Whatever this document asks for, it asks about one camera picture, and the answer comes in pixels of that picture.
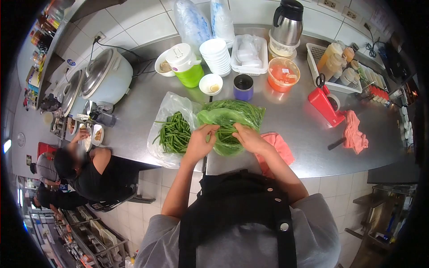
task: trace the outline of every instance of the cook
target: cook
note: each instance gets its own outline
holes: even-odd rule
[[[112,201],[129,197],[135,187],[138,168],[128,160],[112,156],[108,148],[95,148],[89,153],[77,142],[89,137],[79,129],[72,141],[57,150],[54,165],[60,177],[66,178],[76,192],[93,201]]]
[[[265,158],[275,179],[245,170],[205,176],[188,207],[193,169],[213,148],[219,128],[201,126],[192,133],[161,215],[149,221],[135,267],[334,267],[341,246],[323,196],[308,196],[255,130],[234,127],[234,137]]]
[[[58,208],[66,210],[75,210],[77,207],[88,203],[85,197],[80,196],[77,192],[72,191],[64,193],[63,191],[50,191],[41,184],[37,189],[36,195],[33,197],[33,205],[36,208],[50,208],[57,216],[60,216]]]

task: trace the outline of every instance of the black handle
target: black handle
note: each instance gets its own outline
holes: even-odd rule
[[[282,6],[279,6],[275,12],[274,12],[274,18],[272,21],[272,25],[274,25],[274,27],[278,27],[278,18],[280,17],[280,12],[283,10]]]
[[[341,143],[343,143],[345,141],[346,141],[346,138],[342,138],[342,139],[337,140],[334,143],[329,144],[328,145],[328,150],[330,151],[330,150],[334,149],[335,147],[337,147],[338,145],[340,145]]]

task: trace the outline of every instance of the hand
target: hand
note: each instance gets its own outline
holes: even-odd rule
[[[205,157],[212,150],[216,142],[216,135],[214,133],[219,127],[219,125],[204,124],[194,130],[190,136],[183,160],[196,164],[201,158]],[[210,135],[208,142],[206,141],[207,135]]]
[[[79,129],[78,133],[75,136],[75,139],[78,141],[81,141],[83,139],[86,139],[87,137],[89,137],[89,133],[86,130],[86,128],[84,128],[84,129]]]
[[[248,126],[243,126],[238,122],[234,123],[234,127],[238,132],[234,132],[233,136],[236,137],[249,152],[263,154],[263,152],[272,147],[272,145],[264,140],[256,130]]]

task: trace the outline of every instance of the pink cloth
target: pink cloth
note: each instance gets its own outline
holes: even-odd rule
[[[266,140],[269,144],[273,145],[278,154],[282,157],[287,165],[292,164],[295,161],[295,158],[292,155],[292,152],[289,149],[289,146],[284,142],[280,134],[275,132],[269,132],[261,134],[261,137]],[[274,179],[274,175],[268,167],[268,164],[265,162],[265,159],[260,154],[255,154],[258,159],[259,166],[262,170],[262,175]]]
[[[352,110],[348,110],[346,113],[347,126],[344,130],[343,136],[346,138],[344,141],[345,148],[353,148],[356,154],[359,154],[364,148],[368,148],[368,140],[357,127],[359,126],[360,120]]]

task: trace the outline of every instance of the black shirt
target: black shirt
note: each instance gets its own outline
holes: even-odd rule
[[[68,181],[79,195],[93,201],[110,201],[131,195],[138,168],[130,160],[111,156],[103,174],[92,162],[82,167],[81,174]]]

